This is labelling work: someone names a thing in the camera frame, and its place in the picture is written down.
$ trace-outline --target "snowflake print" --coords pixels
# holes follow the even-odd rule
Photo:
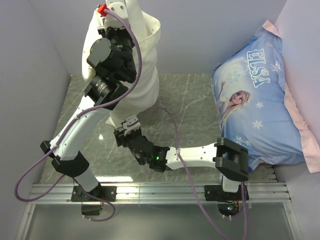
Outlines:
[[[247,145],[248,147],[251,146],[251,142],[249,140],[244,142],[245,145]]]
[[[257,102],[256,104],[255,104],[255,106],[257,107],[257,108],[263,108],[264,107],[264,103],[263,102]]]
[[[278,61],[275,61],[275,64],[270,64],[272,66],[272,71],[276,72],[277,74],[282,71],[281,65]]]
[[[253,128],[254,129],[258,129],[259,130],[260,128],[263,127],[262,121],[255,120],[252,124],[253,124]]]
[[[230,81],[230,83],[233,83],[233,81],[238,82],[240,74],[237,73],[237,71],[229,72],[227,79]]]
[[[235,138],[233,139],[234,140],[234,142],[236,143],[236,144],[239,144],[239,145],[241,145],[244,141],[243,141],[243,139],[242,139],[242,137],[241,136],[235,136]]]

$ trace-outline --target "pillow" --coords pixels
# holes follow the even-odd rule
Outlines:
[[[249,42],[212,72],[222,137],[248,149],[249,170],[258,164],[306,161],[320,172],[319,145],[285,82],[282,39],[267,21]]]

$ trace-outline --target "metal frame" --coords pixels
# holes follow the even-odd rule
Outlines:
[[[288,218],[290,229],[293,235],[293,240],[304,239],[300,230],[298,220],[296,218],[296,214],[295,214],[295,210],[292,202],[284,202],[283,206],[284,206],[286,217]]]
[[[189,183],[162,182],[162,183],[102,183],[102,186],[116,186],[115,205],[118,204],[194,204],[195,196]],[[201,202],[213,203],[205,200],[205,185],[219,185],[218,183],[195,183],[195,189]],[[250,202],[252,203],[289,203],[290,195],[285,183],[268,182],[246,183]],[[43,194],[51,185],[35,184],[32,187],[30,198]],[[80,205],[81,202],[71,202],[73,184],[58,184],[50,193],[32,204]],[[86,202],[86,204],[97,204],[97,202]]]
[[[291,198],[285,182],[277,182],[273,168],[267,168],[269,181],[246,182],[250,199],[247,201],[249,207],[252,203],[283,203],[286,216],[294,240],[302,240],[302,234],[296,219]],[[195,196],[188,182],[160,182],[160,183],[136,183],[136,182],[111,182],[102,183],[102,186],[116,186],[115,205],[120,204],[194,204]],[[220,185],[220,183],[197,182],[194,183],[196,192],[204,204],[215,204],[214,201],[205,200],[205,185]],[[30,198],[43,194],[50,184],[34,184]],[[25,240],[35,210],[39,205],[80,205],[81,202],[71,202],[74,185],[58,184],[46,196],[26,205],[26,209],[18,230],[16,240]],[[97,202],[86,202],[86,204],[97,204]]]
[[[32,216],[35,211],[35,204],[27,204],[24,210],[24,214],[22,216],[22,220],[20,223],[20,227],[18,229],[18,233],[16,235],[16,240],[25,240],[27,237],[27,233],[29,230],[29,226],[32,220]]]

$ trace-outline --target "red connector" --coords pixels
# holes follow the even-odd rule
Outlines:
[[[107,8],[106,4],[101,4],[98,8],[98,13],[100,13],[101,16],[103,16],[103,17],[107,16],[107,14],[105,13],[105,9],[109,9],[109,8]]]

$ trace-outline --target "white fabric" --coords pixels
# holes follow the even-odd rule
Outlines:
[[[156,68],[157,51],[155,47],[160,39],[160,22],[141,11],[138,0],[127,0],[126,7],[131,30],[141,49],[142,73],[135,89],[110,112],[110,117],[106,123],[116,128],[121,126],[126,117],[133,114],[137,115],[155,104],[159,95],[159,78]],[[86,60],[89,55],[88,50],[93,42],[101,38],[98,36],[97,26],[98,21],[95,11],[89,25],[82,54],[82,76],[87,82],[90,82],[95,75],[94,70],[87,64]],[[136,48],[133,49],[133,57],[136,69],[138,69]],[[123,84],[128,88],[131,86],[127,82]]]

